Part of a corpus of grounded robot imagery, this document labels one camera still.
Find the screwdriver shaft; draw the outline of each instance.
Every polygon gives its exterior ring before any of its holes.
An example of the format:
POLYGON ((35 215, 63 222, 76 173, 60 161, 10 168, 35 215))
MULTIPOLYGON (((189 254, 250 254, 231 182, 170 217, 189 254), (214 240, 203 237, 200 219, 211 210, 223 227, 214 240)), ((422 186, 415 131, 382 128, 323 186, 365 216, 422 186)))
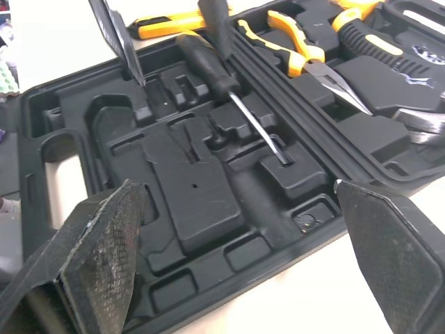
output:
POLYGON ((229 96, 233 102, 237 105, 237 107, 243 112, 244 116, 249 120, 250 124, 259 132, 261 137, 263 137, 264 141, 269 145, 272 152, 277 156, 278 160, 283 164, 287 165, 289 162, 284 156, 284 153, 276 146, 273 140, 270 138, 269 134, 266 130, 263 129, 261 124, 257 121, 257 119, 252 115, 250 110, 244 105, 244 103, 240 100, 240 98, 233 92, 229 92, 229 96))

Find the black screwdriver handle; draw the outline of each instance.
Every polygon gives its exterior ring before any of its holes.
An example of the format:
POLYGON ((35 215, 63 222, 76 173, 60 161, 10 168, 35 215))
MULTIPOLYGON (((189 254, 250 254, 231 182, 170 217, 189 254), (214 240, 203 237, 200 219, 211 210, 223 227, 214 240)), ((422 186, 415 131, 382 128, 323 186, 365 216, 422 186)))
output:
POLYGON ((229 92, 236 93, 240 84, 224 68, 216 50, 203 37, 187 31, 176 38, 188 67, 202 78, 217 101, 227 101, 229 92))

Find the white table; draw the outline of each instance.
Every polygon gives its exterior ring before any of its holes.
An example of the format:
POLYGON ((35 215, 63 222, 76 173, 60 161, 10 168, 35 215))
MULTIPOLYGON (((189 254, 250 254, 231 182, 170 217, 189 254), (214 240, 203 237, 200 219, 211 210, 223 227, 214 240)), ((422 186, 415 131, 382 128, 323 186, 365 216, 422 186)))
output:
MULTIPOLYGON (((108 2, 129 24, 141 16, 195 9, 197 0, 108 2)), ((266 2, 233 0, 230 4, 242 11, 266 2)), ((22 91, 115 58, 87 0, 16 0, 11 3, 11 13, 22 91)), ((86 197, 79 159, 72 157, 47 170, 51 200, 58 201, 53 216, 63 221, 86 197)), ((444 193, 445 178, 412 197, 442 231, 444 193)), ((346 235, 178 333, 390 334, 391 330, 359 271, 346 235)))

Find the black plastic tool case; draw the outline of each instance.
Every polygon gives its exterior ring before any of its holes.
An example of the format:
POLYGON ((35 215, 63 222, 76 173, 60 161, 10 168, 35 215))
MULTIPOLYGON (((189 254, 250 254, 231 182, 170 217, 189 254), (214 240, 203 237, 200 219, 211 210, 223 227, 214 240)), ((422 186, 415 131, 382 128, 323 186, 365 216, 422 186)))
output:
MULTIPOLYGON (((445 37, 407 25, 403 6, 444 13, 431 1, 396 1, 378 6, 367 22, 386 33, 409 27, 405 39, 422 45, 428 36, 445 54, 445 37)), ((235 17, 234 26, 246 19, 263 38, 293 48, 267 27, 269 9, 295 17, 309 38, 317 37, 328 65, 351 62, 330 29, 338 6, 275 1, 235 17)), ((338 238, 346 227, 333 194, 337 178, 409 194, 445 174, 443 148, 411 144, 402 124, 336 103, 309 74, 289 79, 279 59, 235 34, 229 70, 290 166, 280 165, 234 104, 212 101, 174 39, 138 52, 145 90, 114 60, 21 97, 25 257, 55 233, 44 162, 77 152, 89 195, 127 178, 147 185, 153 210, 140 229, 125 333, 179 328, 338 238)))

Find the textured mesh surface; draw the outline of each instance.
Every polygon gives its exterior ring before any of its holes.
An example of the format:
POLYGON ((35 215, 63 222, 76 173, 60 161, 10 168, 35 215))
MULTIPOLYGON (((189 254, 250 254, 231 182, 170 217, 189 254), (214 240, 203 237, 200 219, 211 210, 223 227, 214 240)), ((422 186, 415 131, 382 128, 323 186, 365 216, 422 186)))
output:
POLYGON ((339 199, 360 270, 392 331, 423 333, 442 285, 439 265, 383 199, 354 191, 339 199))
POLYGON ((136 237, 149 205, 142 185, 125 182, 102 203, 63 269, 83 333, 121 333, 133 293, 136 237))

